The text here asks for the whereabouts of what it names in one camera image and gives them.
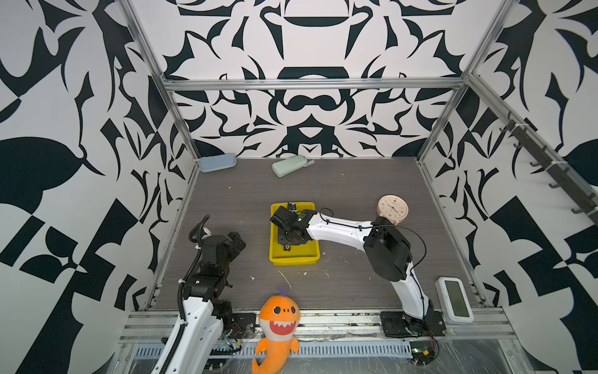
clock face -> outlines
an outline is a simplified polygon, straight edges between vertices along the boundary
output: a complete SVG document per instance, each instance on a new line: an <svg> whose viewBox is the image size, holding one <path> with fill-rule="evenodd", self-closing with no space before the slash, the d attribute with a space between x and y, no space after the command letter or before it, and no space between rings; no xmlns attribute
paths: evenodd
<svg viewBox="0 0 598 374"><path fill-rule="evenodd" d="M383 196L378 201L377 211L379 216L388 218L393 224L400 223L409 213L407 203L395 195Z"/></svg>

metal grate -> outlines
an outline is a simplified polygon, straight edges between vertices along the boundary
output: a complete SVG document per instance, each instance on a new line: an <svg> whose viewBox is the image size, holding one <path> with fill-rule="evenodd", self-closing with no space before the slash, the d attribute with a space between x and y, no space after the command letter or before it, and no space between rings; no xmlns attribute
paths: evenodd
<svg viewBox="0 0 598 374"><path fill-rule="evenodd" d="M164 344L162 343L140 343L137 344L134 360L157 360L162 354Z"/></svg>
<svg viewBox="0 0 598 374"><path fill-rule="evenodd" d="M255 354L257 343L244 343L236 358L258 358L265 352ZM230 358L230 355L211 355L210 358ZM322 357L398 357L412 358L409 342L300 342L299 352L291 352L291 358Z"/></svg>

white debris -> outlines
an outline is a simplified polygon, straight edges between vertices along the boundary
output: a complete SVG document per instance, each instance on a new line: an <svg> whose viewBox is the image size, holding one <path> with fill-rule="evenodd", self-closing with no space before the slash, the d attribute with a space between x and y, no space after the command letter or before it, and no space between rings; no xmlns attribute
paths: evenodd
<svg viewBox="0 0 598 374"><path fill-rule="evenodd" d="M285 277L285 275L284 275L284 274L283 274L283 273L282 273L280 270L279 270L278 272L279 272L279 273L280 273L280 275L282 275L282 277L285 279L285 281L286 281L286 284L288 284L288 285L289 285L289 288L290 288L290 289L293 289L293 286L291 286L291 284L289 283L289 280L288 280L288 279Z"/></svg>

yellow tray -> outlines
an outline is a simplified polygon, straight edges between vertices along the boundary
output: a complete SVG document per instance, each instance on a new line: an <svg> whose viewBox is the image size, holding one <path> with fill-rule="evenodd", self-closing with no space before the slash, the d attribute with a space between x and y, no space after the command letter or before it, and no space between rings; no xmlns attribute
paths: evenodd
<svg viewBox="0 0 598 374"><path fill-rule="evenodd" d="M297 210L316 210L314 203L296 202ZM270 216L276 212L279 206L287 208L287 203L272 204ZM278 244L278 227L270 223L270 261L275 266L283 265L312 265L320 259L320 245L318 241L312 240L306 244L292 245L290 251L285 251L281 244Z"/></svg>

plush toy mouth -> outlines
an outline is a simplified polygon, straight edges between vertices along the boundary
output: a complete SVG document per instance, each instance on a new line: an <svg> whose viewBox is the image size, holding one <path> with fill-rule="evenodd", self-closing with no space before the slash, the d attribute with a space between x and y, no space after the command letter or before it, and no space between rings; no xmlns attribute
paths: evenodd
<svg viewBox="0 0 598 374"><path fill-rule="evenodd" d="M270 330L277 335L287 335L295 330L297 322L270 321Z"/></svg>

